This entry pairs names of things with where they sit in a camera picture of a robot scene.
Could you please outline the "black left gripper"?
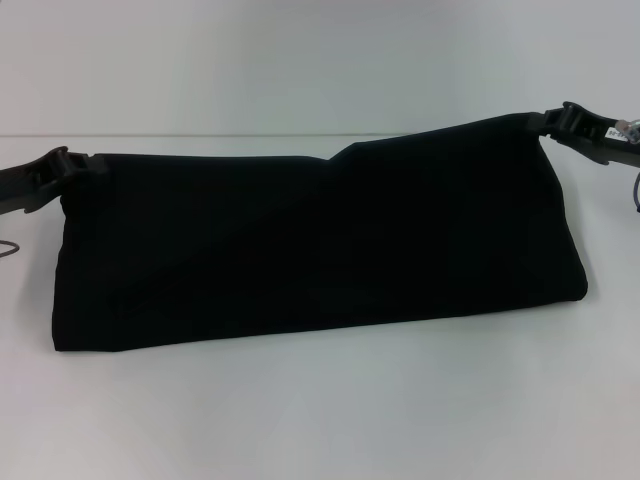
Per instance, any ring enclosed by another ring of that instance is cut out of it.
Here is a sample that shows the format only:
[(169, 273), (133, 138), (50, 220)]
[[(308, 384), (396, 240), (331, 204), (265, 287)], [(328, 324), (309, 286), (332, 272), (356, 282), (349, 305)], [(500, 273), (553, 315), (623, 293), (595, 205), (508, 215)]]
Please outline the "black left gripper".
[(65, 184), (102, 177), (109, 169), (100, 155), (90, 156), (57, 147), (24, 165), (0, 170), (0, 201), (32, 196), (57, 181)]

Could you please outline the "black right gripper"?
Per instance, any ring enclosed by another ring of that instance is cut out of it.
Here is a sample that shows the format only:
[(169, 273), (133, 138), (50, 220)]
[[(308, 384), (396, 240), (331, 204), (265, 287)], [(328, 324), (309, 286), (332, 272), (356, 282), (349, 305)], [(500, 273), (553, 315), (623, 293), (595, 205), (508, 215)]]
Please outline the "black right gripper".
[(601, 165), (619, 163), (640, 169), (640, 127), (622, 131), (620, 121), (564, 102), (562, 108), (532, 113), (528, 131), (562, 144)]

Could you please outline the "black shirt with FREE print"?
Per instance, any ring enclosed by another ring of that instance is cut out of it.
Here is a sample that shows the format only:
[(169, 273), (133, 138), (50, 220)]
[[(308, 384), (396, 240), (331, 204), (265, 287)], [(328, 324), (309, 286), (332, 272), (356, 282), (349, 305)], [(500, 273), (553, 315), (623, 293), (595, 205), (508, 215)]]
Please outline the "black shirt with FREE print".
[(62, 196), (59, 351), (495, 313), (588, 281), (527, 116), (330, 159), (111, 154)]

